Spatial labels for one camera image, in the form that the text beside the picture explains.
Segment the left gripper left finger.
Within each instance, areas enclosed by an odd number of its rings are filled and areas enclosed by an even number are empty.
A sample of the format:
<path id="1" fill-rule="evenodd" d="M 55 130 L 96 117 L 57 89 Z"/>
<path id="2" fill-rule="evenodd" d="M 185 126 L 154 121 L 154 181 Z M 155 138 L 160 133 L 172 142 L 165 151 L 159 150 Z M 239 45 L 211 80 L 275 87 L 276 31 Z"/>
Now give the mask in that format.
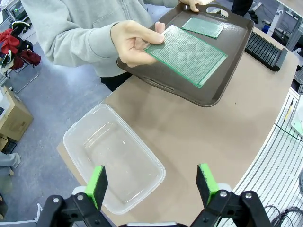
<path id="1" fill-rule="evenodd" d="M 60 195 L 47 198 L 38 227 L 71 227 L 83 222 L 87 227 L 108 227 L 109 221 L 101 213 L 101 207 L 108 186 L 104 166 L 95 167 L 85 192 L 79 192 L 65 199 Z"/>

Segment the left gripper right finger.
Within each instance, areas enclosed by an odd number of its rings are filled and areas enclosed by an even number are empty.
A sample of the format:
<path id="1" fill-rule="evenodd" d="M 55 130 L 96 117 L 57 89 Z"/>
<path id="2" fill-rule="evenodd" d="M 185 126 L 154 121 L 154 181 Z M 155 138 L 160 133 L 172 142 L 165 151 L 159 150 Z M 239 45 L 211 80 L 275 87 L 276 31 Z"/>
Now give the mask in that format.
<path id="1" fill-rule="evenodd" d="M 224 218 L 231 219 L 237 227 L 272 226 L 256 192 L 236 195 L 220 190 L 208 164 L 197 165 L 196 185 L 204 208 L 191 226 L 217 227 Z"/>

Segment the person's right hand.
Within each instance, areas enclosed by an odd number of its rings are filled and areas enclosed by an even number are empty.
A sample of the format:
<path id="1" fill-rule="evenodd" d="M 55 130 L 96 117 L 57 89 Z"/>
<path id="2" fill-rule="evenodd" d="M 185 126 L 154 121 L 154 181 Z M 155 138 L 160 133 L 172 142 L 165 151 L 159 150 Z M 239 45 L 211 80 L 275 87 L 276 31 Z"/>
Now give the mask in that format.
<path id="1" fill-rule="evenodd" d="M 148 44 L 163 43 L 164 31 L 165 24 L 161 22 L 155 23 L 153 31 L 133 20 L 127 20 L 112 26 L 110 34 L 121 62 L 133 68 L 157 62 L 154 57 L 144 51 L 144 48 Z"/>

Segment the person's left hand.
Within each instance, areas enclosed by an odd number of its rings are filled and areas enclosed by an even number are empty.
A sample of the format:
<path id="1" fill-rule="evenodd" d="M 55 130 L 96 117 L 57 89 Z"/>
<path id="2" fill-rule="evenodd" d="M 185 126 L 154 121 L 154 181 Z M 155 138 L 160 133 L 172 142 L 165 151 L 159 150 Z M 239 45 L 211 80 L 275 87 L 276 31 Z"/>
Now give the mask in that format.
<path id="1" fill-rule="evenodd" d="M 196 5 L 204 4 L 202 0 L 179 0 L 179 2 L 188 5 L 193 12 L 199 11 Z"/>

